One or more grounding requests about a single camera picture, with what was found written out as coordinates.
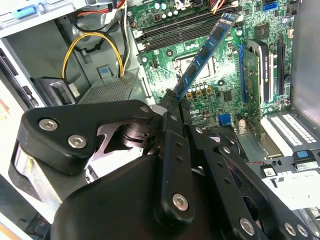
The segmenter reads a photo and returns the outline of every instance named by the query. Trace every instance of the blue ram stick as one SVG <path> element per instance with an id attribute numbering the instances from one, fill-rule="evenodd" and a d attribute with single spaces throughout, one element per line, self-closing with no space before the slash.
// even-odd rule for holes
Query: blue ram stick
<path id="1" fill-rule="evenodd" d="M 244 63 L 244 47 L 241 44 L 237 44 L 239 48 L 239 70 L 240 70 L 240 82 L 241 82 L 241 93 L 242 101 L 247 103 L 247 94 L 246 94 L 246 80 L 245 80 L 245 63 Z"/>
<path id="2" fill-rule="evenodd" d="M 237 18 L 238 16 L 235 14 L 224 13 L 213 27 L 208 38 L 198 53 L 194 56 L 192 62 L 173 89 L 179 102 L 185 96 L 191 84 L 207 64 L 220 42 L 235 25 Z"/>

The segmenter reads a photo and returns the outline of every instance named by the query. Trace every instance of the black pcie slot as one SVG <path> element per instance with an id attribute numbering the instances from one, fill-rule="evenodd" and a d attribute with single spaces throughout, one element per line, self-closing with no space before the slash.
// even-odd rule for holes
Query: black pcie slot
<path id="1" fill-rule="evenodd" d="M 175 45 L 178 43 L 183 43 L 187 40 L 206 36 L 210 33 L 210 31 L 212 30 L 212 28 L 214 27 L 214 25 L 216 23 L 217 22 L 213 22 L 212 24 L 210 24 L 204 28 L 201 28 L 199 30 L 192 29 L 189 32 L 180 32 L 180 33 L 173 34 L 171 36 L 164 37 L 162 39 L 150 41 L 148 43 L 147 48 L 143 52 L 148 51 L 148 50 L 153 51 L 156 49 L 165 48 L 165 47 Z"/>
<path id="2" fill-rule="evenodd" d="M 219 9 L 215 14 L 213 14 L 211 11 L 206 10 L 179 18 L 178 20 L 176 19 L 159 24 L 157 26 L 148 27 L 143 30 L 143 35 L 139 39 L 137 39 L 137 42 L 143 41 L 146 38 L 167 33 L 172 30 L 178 30 L 191 24 L 196 24 L 206 20 L 219 19 L 223 13 L 234 13 L 236 10 L 237 9 L 235 7 L 231 6 Z"/>
<path id="3" fill-rule="evenodd" d="M 285 85 L 285 51 L 286 46 L 284 44 L 284 36 L 281 34 L 278 38 L 276 46 L 277 51 L 277 76 L 276 76 L 276 92 L 278 95 L 284 94 Z"/>

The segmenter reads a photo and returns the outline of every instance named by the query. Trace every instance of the sata port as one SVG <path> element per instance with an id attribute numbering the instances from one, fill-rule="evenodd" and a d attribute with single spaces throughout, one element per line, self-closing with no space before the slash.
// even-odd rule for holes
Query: sata port
<path id="1" fill-rule="evenodd" d="M 263 6 L 263 10 L 264 11 L 269 11 L 269 10 L 272 10 L 272 9 L 276 9 L 278 7 L 278 3 L 277 2 L 274 2 L 274 3 L 269 3 L 269 4 L 266 4 Z"/>

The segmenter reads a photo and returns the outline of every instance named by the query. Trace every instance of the red wire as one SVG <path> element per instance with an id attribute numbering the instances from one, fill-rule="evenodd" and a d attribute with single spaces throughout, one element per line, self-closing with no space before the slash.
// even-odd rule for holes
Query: red wire
<path id="1" fill-rule="evenodd" d="M 122 4 L 125 2 L 125 0 L 121 0 L 116 8 L 119 8 L 122 6 Z M 87 15 L 87 14 L 104 14 L 104 13 L 108 13 L 109 12 L 109 9 L 108 8 L 105 8 L 105 9 L 102 9 L 102 10 L 99 10 L 99 11 L 83 11 L 83 12 L 80 12 L 77 17 L 80 17 L 80 16 L 83 16 L 83 15 Z"/>

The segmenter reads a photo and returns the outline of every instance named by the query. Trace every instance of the motherboard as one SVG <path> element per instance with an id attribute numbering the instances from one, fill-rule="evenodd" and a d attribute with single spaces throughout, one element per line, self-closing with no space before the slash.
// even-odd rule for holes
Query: motherboard
<path id="1" fill-rule="evenodd" d="M 201 128 L 232 125 L 261 138 L 260 119 L 290 104 L 293 0 L 147 1 L 128 9 L 147 84 L 159 103 L 173 89 L 223 13 L 238 15 L 185 97 Z"/>

